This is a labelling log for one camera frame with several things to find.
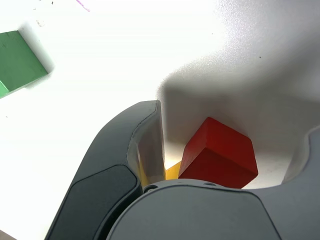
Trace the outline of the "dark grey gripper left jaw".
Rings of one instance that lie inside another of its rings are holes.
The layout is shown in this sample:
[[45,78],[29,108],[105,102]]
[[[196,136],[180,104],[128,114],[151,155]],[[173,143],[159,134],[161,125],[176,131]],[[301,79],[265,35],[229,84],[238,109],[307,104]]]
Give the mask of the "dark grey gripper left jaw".
[[106,239],[118,217],[144,188],[165,177],[161,102],[141,101],[98,132],[46,238]]

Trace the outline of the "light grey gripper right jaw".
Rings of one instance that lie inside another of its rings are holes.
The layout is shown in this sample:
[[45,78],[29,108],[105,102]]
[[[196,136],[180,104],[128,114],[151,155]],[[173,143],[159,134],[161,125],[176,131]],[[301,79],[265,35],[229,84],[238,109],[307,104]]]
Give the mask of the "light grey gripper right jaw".
[[109,240],[317,240],[320,130],[304,137],[280,185],[227,188],[202,180],[144,189],[112,226]]

